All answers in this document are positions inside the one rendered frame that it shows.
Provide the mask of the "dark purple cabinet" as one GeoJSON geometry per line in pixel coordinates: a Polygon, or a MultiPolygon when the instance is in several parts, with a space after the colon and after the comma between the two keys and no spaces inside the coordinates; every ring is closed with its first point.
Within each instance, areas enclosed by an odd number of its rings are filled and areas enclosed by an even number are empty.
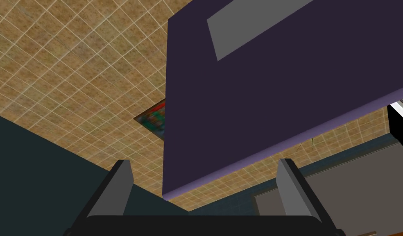
{"type": "Polygon", "coordinates": [[[403,0],[312,0],[218,59],[208,19],[233,3],[168,21],[165,200],[403,98],[403,0]]]}

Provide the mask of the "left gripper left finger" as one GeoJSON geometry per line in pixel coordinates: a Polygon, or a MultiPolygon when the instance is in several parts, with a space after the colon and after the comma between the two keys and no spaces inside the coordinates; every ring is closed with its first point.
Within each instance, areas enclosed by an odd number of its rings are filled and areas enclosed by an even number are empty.
{"type": "Polygon", "coordinates": [[[134,178],[129,160],[118,160],[89,201],[86,217],[124,214],[134,178]]]}

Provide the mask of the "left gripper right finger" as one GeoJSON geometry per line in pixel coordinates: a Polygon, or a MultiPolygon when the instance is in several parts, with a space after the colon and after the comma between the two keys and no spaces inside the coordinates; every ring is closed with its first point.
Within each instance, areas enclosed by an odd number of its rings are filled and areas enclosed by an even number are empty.
{"type": "Polygon", "coordinates": [[[291,159],[279,159],[276,184],[288,216],[312,216],[322,221],[322,205],[291,159]]]}

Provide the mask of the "colourful framed wall picture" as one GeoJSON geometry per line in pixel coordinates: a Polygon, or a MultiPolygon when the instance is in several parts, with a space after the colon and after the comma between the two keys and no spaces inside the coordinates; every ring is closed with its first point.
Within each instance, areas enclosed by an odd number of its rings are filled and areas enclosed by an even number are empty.
{"type": "Polygon", "coordinates": [[[134,118],[148,131],[164,140],[165,132],[165,99],[148,108],[134,118]]]}

